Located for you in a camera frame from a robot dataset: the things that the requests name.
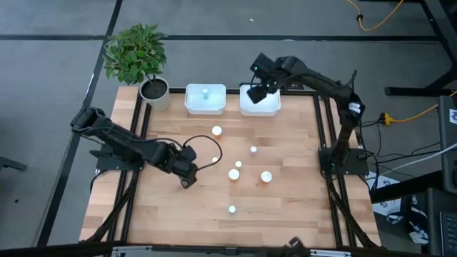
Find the white flower pot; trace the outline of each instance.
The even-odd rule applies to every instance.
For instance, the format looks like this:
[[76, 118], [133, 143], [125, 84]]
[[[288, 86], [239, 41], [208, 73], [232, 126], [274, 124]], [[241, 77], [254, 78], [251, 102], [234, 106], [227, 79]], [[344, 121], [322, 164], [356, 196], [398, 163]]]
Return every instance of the white flower pot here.
[[166, 84], [166, 93], [163, 96], [161, 96], [161, 97], [159, 97], [157, 99], [148, 99], [143, 95], [143, 86], [146, 83], [148, 83], [149, 79], [146, 79], [145, 81], [143, 81], [141, 83], [140, 88], [139, 88], [140, 95], [149, 105], [151, 105], [153, 110], [155, 110], [155, 111], [165, 111], [166, 109], [169, 108], [170, 103], [171, 103], [171, 100], [170, 100], [170, 86], [169, 86], [169, 83], [166, 82], [166, 80], [161, 78], [161, 77], [156, 77], [156, 80], [157, 81], [162, 81], [162, 82], [164, 82]]

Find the wooden tabletop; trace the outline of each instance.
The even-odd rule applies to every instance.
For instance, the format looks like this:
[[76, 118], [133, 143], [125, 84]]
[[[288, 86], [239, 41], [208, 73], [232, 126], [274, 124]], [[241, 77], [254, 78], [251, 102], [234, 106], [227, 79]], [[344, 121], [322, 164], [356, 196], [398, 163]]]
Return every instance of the wooden tabletop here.
[[[136, 87], [119, 88], [113, 122], [130, 127]], [[194, 116], [184, 106], [184, 94], [172, 94], [164, 112], [151, 112], [147, 138], [168, 137], [183, 143], [197, 134], [211, 135], [213, 126], [223, 129], [219, 143], [221, 161], [197, 173], [198, 181], [183, 189], [179, 178], [145, 165], [140, 173], [129, 230], [129, 243], [192, 246], [282, 246], [298, 236], [308, 247], [334, 247], [331, 212], [324, 179], [319, 175], [318, 129], [311, 96], [282, 96], [281, 110], [274, 117], [247, 117], [239, 112], [239, 95], [228, 95], [222, 116]], [[137, 128], [141, 129], [143, 110]], [[339, 131], [333, 104], [336, 131]], [[321, 103], [330, 143], [325, 108]], [[211, 163], [218, 154], [207, 138], [189, 144], [197, 152], [196, 164]], [[351, 144], [356, 145], [355, 137]], [[257, 146], [251, 156], [249, 148]], [[229, 170], [241, 161], [240, 178], [229, 180]], [[260, 174], [270, 171], [270, 183]], [[119, 171], [100, 176], [81, 230], [88, 238], [112, 209]], [[357, 176], [345, 176], [351, 212], [371, 240], [379, 244], [378, 229], [367, 186]], [[235, 206], [235, 214], [229, 206]], [[115, 238], [120, 237], [124, 215], [120, 215]], [[343, 241], [348, 244], [346, 225], [340, 214]]]

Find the white plastic bin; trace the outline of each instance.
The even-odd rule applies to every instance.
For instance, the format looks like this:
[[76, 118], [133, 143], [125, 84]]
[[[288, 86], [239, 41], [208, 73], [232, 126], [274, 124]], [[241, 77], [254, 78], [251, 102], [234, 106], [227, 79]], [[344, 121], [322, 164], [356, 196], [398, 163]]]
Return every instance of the white plastic bin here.
[[[208, 89], [207, 99], [204, 89]], [[226, 87], [222, 84], [189, 84], [184, 101], [190, 114], [222, 115], [226, 108]]]
[[253, 104], [248, 96], [250, 85], [240, 87], [240, 111], [244, 116], [275, 116], [281, 109], [279, 91], [274, 94], [267, 94], [266, 98], [257, 104]]

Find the black electronic device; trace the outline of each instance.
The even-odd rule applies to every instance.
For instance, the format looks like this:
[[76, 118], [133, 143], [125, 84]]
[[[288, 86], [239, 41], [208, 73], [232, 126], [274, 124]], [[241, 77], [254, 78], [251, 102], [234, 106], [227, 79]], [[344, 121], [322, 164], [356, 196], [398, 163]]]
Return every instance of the black electronic device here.
[[[441, 150], [457, 142], [457, 106], [453, 97], [440, 96], [438, 100]], [[443, 189], [457, 193], [457, 151], [447, 151], [441, 155]]]
[[368, 174], [364, 149], [349, 148], [351, 134], [365, 111], [365, 106], [353, 90], [356, 71], [347, 84], [342, 84], [312, 71], [295, 56], [272, 61], [264, 54], [258, 55], [250, 69], [261, 80], [259, 85], [252, 86], [247, 92], [254, 104], [263, 100], [267, 94], [274, 94], [292, 83], [309, 86], [323, 97], [333, 98], [338, 107], [341, 130], [332, 147], [318, 150], [321, 170], [326, 174]]
[[457, 213], [440, 213], [444, 257], [457, 257]]
[[[147, 161], [161, 171], [174, 173], [181, 179], [184, 188], [192, 186], [196, 181], [198, 167], [192, 161], [196, 153], [191, 146], [178, 149], [175, 144], [161, 140], [144, 140], [134, 133], [113, 123], [98, 108], [88, 107], [80, 110], [71, 122], [72, 132], [80, 136], [96, 136], [112, 149], [115, 159], [124, 163]], [[96, 157], [102, 153], [92, 151]]]

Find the black cable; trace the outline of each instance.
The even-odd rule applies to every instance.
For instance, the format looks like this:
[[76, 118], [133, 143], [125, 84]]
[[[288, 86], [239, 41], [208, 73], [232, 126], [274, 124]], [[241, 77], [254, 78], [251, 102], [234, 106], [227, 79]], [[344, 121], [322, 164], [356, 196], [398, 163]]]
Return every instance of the black cable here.
[[251, 86], [251, 89], [252, 89], [252, 83], [254, 82], [254, 78], [256, 78], [256, 74], [254, 74], [254, 75], [252, 76], [251, 83], [249, 84], [249, 85]]
[[371, 197], [373, 197], [374, 195], [374, 192], [376, 191], [376, 189], [378, 188], [378, 179], [379, 179], [379, 162], [378, 162], [378, 159], [376, 158], [376, 156], [373, 154], [372, 157], [374, 158], [374, 160], [376, 161], [375, 162], [375, 166], [376, 166], [376, 178], [374, 180], [374, 183], [373, 183], [373, 186], [371, 187], [370, 189], [370, 194], [371, 194]]
[[436, 146], [436, 145], [439, 144], [439, 143], [440, 143], [440, 142], [438, 142], [438, 143], [432, 143], [432, 144], [429, 145], [429, 146], [424, 146], [424, 147], [417, 148], [416, 150], [414, 150], [414, 151], [411, 152], [411, 155], [413, 155], [413, 154], [414, 154], [415, 152], [417, 152], [417, 151], [424, 150], [424, 149], [429, 148], [429, 147], [432, 147], [432, 146]]
[[378, 135], [379, 135], [379, 147], [378, 147], [378, 153], [376, 153], [376, 155], [379, 156], [379, 154], [381, 153], [383, 140], [382, 140], [382, 137], [381, 137], [381, 129], [379, 128], [379, 123], [377, 123], [377, 127], [378, 127]]
[[96, 175], [92, 178], [92, 180], [91, 180], [91, 188], [90, 188], [90, 191], [89, 191], [90, 193], [92, 192], [92, 187], [94, 187], [94, 182], [95, 182], [95, 180], [96, 180], [101, 174], [103, 174], [103, 173], [105, 173], [105, 171], [100, 171], [98, 174], [96, 174]]
[[99, 145], [102, 145], [102, 144], [103, 144], [102, 142], [100, 142], [100, 141], [98, 141], [98, 140], [95, 140], [95, 139], [92, 139], [92, 138], [90, 138], [90, 137], [88, 137], [88, 136], [85, 136], [85, 135], [81, 135], [81, 137], [84, 137], [85, 139], [87, 139], [87, 140], [89, 140], [89, 141], [92, 141], [92, 142], [95, 142], [95, 143], [97, 143], [97, 144], [99, 144]]
[[415, 176], [410, 175], [410, 174], [401, 173], [401, 172], [398, 172], [398, 171], [392, 171], [392, 169], [390, 169], [390, 168], [388, 168], [388, 167], [386, 167], [386, 166], [379, 165], [379, 163], [378, 163], [378, 166], [380, 166], [381, 168], [385, 168], [385, 169], [387, 169], [387, 170], [389, 170], [389, 171], [391, 171], [391, 172], [394, 172], [394, 173], [403, 175], [403, 176], [410, 176], [411, 178], [415, 178]]
[[424, 147], [417, 148], [416, 150], [412, 151], [409, 155], [402, 154], [402, 153], [390, 153], [390, 154], [386, 154], [385, 156], [378, 155], [378, 157], [388, 157], [388, 156], [394, 156], [394, 155], [410, 157], [410, 156], [414, 155], [414, 153], [417, 152], [417, 151], [424, 150], [424, 149], [426, 149], [426, 148], [435, 146], [435, 145], [437, 145], [437, 144], [439, 144], [439, 143], [440, 143], [440, 142], [438, 142], [438, 143], [433, 143], [433, 144], [431, 144], [431, 145], [429, 145], [429, 146], [424, 146]]
[[358, 177], [366, 184], [368, 190], [370, 191], [370, 185], [368, 184], [368, 182], [366, 182], [367, 180], [362, 175], [358, 175]]
[[366, 127], [369, 127], [369, 126], [372, 126], [372, 125], [376, 125], [376, 124], [379, 124], [379, 120], [377, 121], [365, 121], [362, 123], [362, 127], [366, 128]]
[[[327, 179], [327, 177], [325, 175], [323, 175], [322, 173], [321, 173], [321, 177], [323, 177], [324, 179]], [[337, 178], [337, 175], [335, 175], [335, 176], [332, 175], [331, 180], [335, 181], [336, 178]]]
[[217, 147], [219, 148], [219, 153], [221, 154], [221, 155], [217, 158], [217, 161], [215, 161], [215, 162], [213, 162], [213, 163], [210, 163], [210, 164], [207, 164], [207, 165], [202, 166], [202, 167], [200, 167], [200, 168], [197, 169], [197, 171], [200, 171], [201, 169], [208, 168], [208, 167], [211, 167], [211, 166], [215, 165], [216, 163], [218, 163], [218, 162], [222, 159], [222, 148], [221, 148], [221, 145], [219, 145], [219, 143], [218, 143], [216, 140], [212, 139], [211, 137], [209, 137], [209, 136], [207, 136], [207, 135], [192, 136], [191, 138], [187, 139], [187, 140], [183, 143], [183, 146], [185, 147], [186, 144], [187, 144], [190, 140], [192, 140], [192, 139], [194, 139], [194, 138], [198, 138], [198, 137], [204, 137], [204, 138], [207, 138], [207, 139], [213, 141], [213, 142], [217, 145]]
[[408, 155], [408, 156], [402, 156], [402, 157], [392, 158], [392, 159], [387, 160], [387, 161], [380, 161], [379, 163], [388, 163], [388, 162], [391, 162], [391, 161], [400, 160], [400, 159], [402, 159], [402, 158], [410, 158], [410, 157], [422, 156], [422, 155], [426, 155], [426, 154], [430, 154], [430, 153], [438, 153], [438, 152], [439, 152], [439, 150], [437, 150], [437, 151], [428, 151], [428, 152], [425, 152], [425, 153], [416, 153], [416, 154], [411, 154], [411, 155]]

